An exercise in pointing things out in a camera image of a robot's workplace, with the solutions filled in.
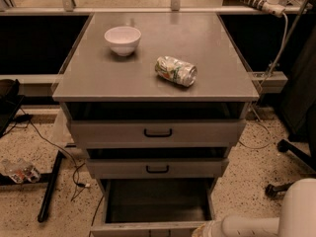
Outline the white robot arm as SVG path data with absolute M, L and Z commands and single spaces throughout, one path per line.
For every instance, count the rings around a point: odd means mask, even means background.
M 207 221 L 192 237 L 316 237 L 316 180 L 307 178 L 291 185 L 279 217 L 228 215 Z

